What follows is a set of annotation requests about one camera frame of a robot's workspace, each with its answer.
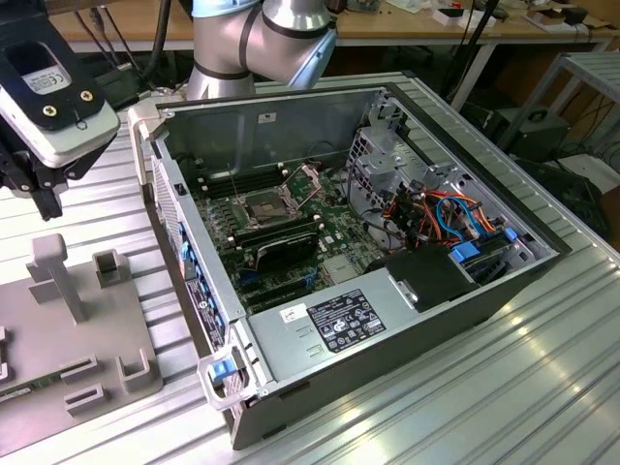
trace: aluminum extrusion table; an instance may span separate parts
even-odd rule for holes
[[[573,75],[571,80],[557,96],[549,111],[559,113],[562,111],[571,94],[576,90],[580,82],[584,82],[615,104],[620,103],[620,53],[560,53],[541,81],[536,85],[527,101],[516,114],[510,126],[506,129],[497,145],[506,149],[514,138],[525,119],[531,114],[534,106],[543,97],[558,75],[566,70]],[[594,143],[593,150],[598,152],[605,143],[620,132],[620,120],[611,125],[605,133]]]
[[[620,256],[453,109],[400,74],[326,78],[321,87],[396,82],[573,248],[491,320],[300,423],[241,451],[206,403],[196,352],[142,204],[126,127],[43,223],[0,191],[0,280],[18,279],[28,237],[60,231],[70,260],[130,256],[166,385],[159,393],[4,457],[57,463],[617,463]],[[276,84],[259,92],[282,91]],[[412,132],[422,149],[432,145]],[[438,152],[428,155],[437,160]]]

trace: motherboard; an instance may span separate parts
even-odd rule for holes
[[[194,195],[197,208],[250,313],[355,278],[397,244],[378,244],[351,211],[344,173],[321,162],[279,165]],[[277,186],[250,190],[279,175]]]

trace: warning label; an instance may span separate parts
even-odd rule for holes
[[[307,312],[334,353],[386,330],[360,289],[310,307]]]

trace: gray fixture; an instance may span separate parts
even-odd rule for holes
[[[31,278],[0,286],[0,456],[162,388],[127,258],[67,255],[38,237]]]

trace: white sticker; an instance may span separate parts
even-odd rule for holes
[[[299,320],[300,318],[307,317],[308,312],[306,312],[305,303],[298,303],[292,307],[280,310],[280,316],[282,317],[282,320],[284,320],[284,323],[290,323],[295,320]]]
[[[39,95],[50,94],[67,87],[71,83],[69,75],[58,65],[35,71],[29,75],[22,76],[22,78],[28,84],[28,87]]]
[[[275,123],[276,113],[262,113],[259,114],[259,124]]]

